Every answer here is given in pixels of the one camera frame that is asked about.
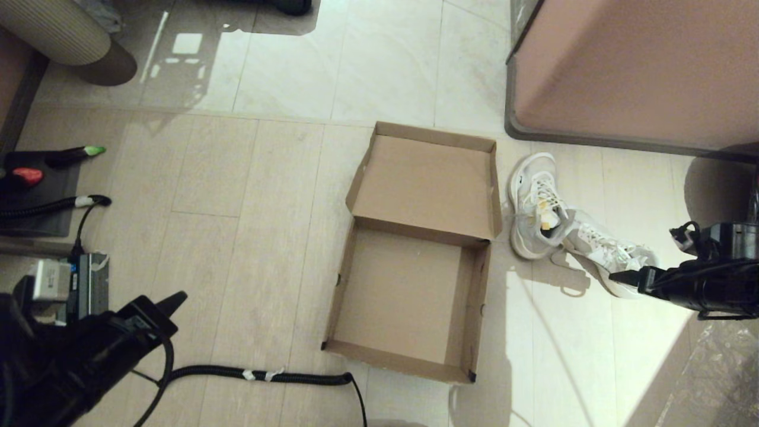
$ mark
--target box flap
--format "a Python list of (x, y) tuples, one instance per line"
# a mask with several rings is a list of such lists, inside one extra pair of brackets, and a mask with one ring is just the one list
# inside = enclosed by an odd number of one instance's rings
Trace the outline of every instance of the box flap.
[(347, 204), (358, 218), (494, 239), (494, 167), (495, 141), (378, 123)]

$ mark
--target tiled floor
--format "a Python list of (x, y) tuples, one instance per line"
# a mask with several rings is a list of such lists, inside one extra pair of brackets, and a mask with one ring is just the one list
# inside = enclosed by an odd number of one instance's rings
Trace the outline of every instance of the tiled floor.
[[(666, 266), (684, 259), (667, 230), (688, 218), (692, 158), (505, 135), (505, 0), (322, 0), (302, 19), (223, 0), (119, 4), (138, 76), (91, 87), (52, 66), (18, 148), (109, 148), (83, 167), (80, 188), (114, 204), (94, 211), (83, 238), (112, 256), (113, 307), (187, 291), (177, 365), (351, 370), (373, 427), (656, 424), (698, 336), (691, 312), (521, 260), (508, 233), (494, 244), (475, 385), (319, 351), (344, 197), (377, 119), (496, 138), (502, 194), (522, 157), (549, 151), (570, 203)], [(28, 262), (0, 257), (3, 286)], [(140, 367), (157, 375), (161, 364), (156, 352)], [(150, 425), (360, 425), (346, 387), (186, 381)], [(78, 425), (132, 425), (153, 393), (127, 376)]]

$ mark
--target cylindrical object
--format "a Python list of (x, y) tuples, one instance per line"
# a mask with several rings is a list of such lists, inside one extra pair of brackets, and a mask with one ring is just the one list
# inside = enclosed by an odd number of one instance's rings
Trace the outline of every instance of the cylindrical object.
[(73, 0), (3, 0), (0, 25), (90, 83), (115, 86), (137, 73), (134, 57)]

